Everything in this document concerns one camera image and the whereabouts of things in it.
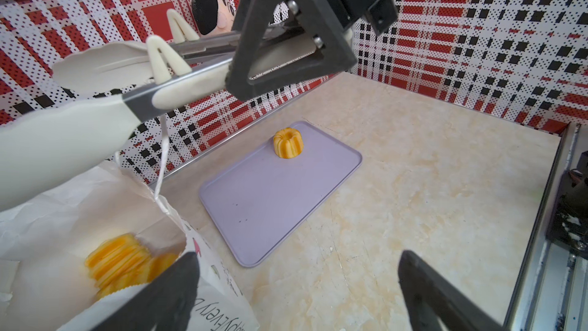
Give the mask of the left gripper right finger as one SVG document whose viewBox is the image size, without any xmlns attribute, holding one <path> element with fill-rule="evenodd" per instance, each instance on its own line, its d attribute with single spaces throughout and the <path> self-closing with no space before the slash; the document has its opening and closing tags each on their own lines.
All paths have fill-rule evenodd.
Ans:
<svg viewBox="0 0 588 331">
<path fill-rule="evenodd" d="M 413 251 L 403 251 L 399 285 L 413 330 L 503 330 Z"/>
</svg>

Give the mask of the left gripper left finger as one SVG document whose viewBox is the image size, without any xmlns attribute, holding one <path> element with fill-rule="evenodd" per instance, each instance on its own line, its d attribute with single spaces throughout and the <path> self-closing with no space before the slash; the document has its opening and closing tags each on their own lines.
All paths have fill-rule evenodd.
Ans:
<svg viewBox="0 0 588 331">
<path fill-rule="evenodd" d="M 186 330 L 199 279 L 198 256 L 188 252 L 93 329 Z"/>
</svg>

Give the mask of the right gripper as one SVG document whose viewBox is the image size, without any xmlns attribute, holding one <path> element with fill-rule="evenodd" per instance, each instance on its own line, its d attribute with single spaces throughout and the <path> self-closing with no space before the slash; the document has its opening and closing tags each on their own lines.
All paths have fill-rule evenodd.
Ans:
<svg viewBox="0 0 588 331">
<path fill-rule="evenodd" d="M 240 0 L 240 40 L 226 89 L 241 101 L 349 69 L 357 61 L 345 30 L 359 19 L 375 35 L 398 19 L 394 0 Z"/>
</svg>

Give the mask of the long ridged bread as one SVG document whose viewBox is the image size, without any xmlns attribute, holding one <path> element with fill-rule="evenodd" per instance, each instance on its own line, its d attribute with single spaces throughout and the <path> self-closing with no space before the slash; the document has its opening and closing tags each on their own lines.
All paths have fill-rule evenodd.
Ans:
<svg viewBox="0 0 588 331">
<path fill-rule="evenodd" d="M 132 234 L 124 234 L 102 243 L 90 253 L 84 265 L 98 289 L 96 299 L 128 287 L 152 282 L 179 258 L 165 253 L 152 256 Z"/>
</svg>

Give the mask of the white paper bag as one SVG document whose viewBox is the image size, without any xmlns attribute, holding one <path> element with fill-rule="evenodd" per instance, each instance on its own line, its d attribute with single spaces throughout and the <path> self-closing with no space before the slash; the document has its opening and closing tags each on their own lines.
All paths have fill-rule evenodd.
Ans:
<svg viewBox="0 0 588 331">
<path fill-rule="evenodd" d="M 102 243 L 123 234 L 152 256 L 197 256 L 198 290 L 188 329 L 259 328 L 206 240 L 163 195 L 110 161 L 2 214 L 1 328 L 90 330 L 114 314 L 145 284 L 99 298 L 84 262 Z"/>
</svg>

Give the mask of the round bundt bread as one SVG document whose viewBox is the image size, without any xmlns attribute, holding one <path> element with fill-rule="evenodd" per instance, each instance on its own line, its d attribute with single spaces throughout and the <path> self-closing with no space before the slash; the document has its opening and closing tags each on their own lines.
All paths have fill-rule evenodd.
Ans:
<svg viewBox="0 0 588 331">
<path fill-rule="evenodd" d="M 292 159 L 299 156 L 304 150 L 304 142 L 300 131 L 294 128 L 285 128 L 273 136 L 274 153 L 281 159 Z"/>
</svg>

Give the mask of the metal tongs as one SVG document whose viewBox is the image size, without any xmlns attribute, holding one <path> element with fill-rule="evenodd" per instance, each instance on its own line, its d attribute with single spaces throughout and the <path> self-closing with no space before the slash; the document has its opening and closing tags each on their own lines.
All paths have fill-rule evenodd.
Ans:
<svg viewBox="0 0 588 331">
<path fill-rule="evenodd" d="M 239 32 L 200 38 L 168 10 L 173 43 L 150 36 L 145 52 L 151 84 L 111 97 L 29 113 L 1 130 L 1 208 L 55 188 L 121 150 L 143 122 L 227 87 Z"/>
</svg>

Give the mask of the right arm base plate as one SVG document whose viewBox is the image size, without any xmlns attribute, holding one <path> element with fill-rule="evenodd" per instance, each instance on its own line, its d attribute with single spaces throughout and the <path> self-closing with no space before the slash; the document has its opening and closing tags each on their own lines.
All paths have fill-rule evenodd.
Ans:
<svg viewBox="0 0 588 331">
<path fill-rule="evenodd" d="M 587 259 L 587 151 L 561 177 L 547 238 Z"/>
</svg>

